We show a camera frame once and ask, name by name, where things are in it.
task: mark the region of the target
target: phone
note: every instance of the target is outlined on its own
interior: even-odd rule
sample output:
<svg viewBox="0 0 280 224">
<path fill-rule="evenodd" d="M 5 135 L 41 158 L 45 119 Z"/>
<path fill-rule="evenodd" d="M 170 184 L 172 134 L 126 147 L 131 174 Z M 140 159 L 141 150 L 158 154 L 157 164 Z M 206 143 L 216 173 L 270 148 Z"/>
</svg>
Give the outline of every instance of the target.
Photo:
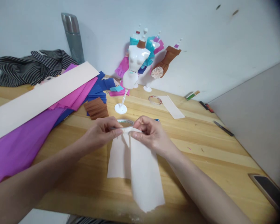
<svg viewBox="0 0 280 224">
<path fill-rule="evenodd" d="M 265 195 L 267 200 L 277 211 L 280 211 L 280 188 L 269 178 L 259 174 L 248 174 L 254 184 Z"/>
</svg>

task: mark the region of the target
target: black and white striped cloth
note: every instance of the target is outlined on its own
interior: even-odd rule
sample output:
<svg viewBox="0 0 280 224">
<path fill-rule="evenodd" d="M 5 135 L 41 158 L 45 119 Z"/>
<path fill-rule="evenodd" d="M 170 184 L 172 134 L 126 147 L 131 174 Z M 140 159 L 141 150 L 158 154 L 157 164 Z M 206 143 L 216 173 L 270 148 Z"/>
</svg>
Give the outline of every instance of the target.
<svg viewBox="0 0 280 224">
<path fill-rule="evenodd" d="M 48 76 L 56 77 L 70 64 L 78 65 L 64 50 L 32 51 L 23 58 L 5 56 L 0 58 L 0 86 L 17 87 L 24 84 L 32 86 Z"/>
<path fill-rule="evenodd" d="M 66 224 L 126 224 L 122 222 L 112 222 L 112 221 L 107 221 L 103 219 L 95 219 L 95 218 L 90 218 L 90 217 L 72 217 L 68 219 Z"/>
</svg>

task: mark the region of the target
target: metal thermos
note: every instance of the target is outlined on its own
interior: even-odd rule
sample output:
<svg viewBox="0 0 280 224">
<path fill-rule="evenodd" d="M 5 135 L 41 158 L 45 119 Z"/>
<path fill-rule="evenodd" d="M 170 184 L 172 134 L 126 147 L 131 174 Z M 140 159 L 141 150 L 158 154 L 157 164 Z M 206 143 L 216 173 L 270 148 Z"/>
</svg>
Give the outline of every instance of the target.
<svg viewBox="0 0 280 224">
<path fill-rule="evenodd" d="M 61 13 L 61 18 L 72 58 L 79 64 L 82 64 L 85 61 L 77 17 L 63 12 Z"/>
</svg>

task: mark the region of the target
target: hand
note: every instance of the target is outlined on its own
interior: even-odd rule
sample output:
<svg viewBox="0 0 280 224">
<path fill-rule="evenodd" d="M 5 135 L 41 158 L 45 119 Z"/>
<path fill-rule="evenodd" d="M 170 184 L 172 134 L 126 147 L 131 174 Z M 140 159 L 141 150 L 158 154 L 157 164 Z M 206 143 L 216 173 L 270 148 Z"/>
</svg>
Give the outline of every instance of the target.
<svg viewBox="0 0 280 224">
<path fill-rule="evenodd" d="M 143 133 L 131 131 L 129 133 L 131 137 L 140 141 L 151 150 L 154 150 L 165 159 L 169 158 L 172 153 L 178 150 L 167 136 L 160 122 L 147 116 L 141 116 L 135 121 L 133 127 Z"/>
<path fill-rule="evenodd" d="M 117 129 L 109 131 L 108 128 L 111 127 Z M 120 136 L 123 133 L 120 128 L 123 128 L 123 126 L 118 123 L 115 117 L 98 118 L 77 143 L 82 147 L 83 153 L 86 155 Z"/>
</svg>

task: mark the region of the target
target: wall mark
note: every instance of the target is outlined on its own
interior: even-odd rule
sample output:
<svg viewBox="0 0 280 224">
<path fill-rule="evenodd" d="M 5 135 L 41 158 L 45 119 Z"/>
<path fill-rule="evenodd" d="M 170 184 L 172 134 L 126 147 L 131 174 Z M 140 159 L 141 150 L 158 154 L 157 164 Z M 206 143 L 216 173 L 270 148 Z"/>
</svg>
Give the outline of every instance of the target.
<svg viewBox="0 0 280 224">
<path fill-rule="evenodd" d="M 237 14 L 239 12 L 239 10 L 235 10 L 234 13 L 232 14 L 232 16 L 234 16 L 235 14 Z"/>
</svg>

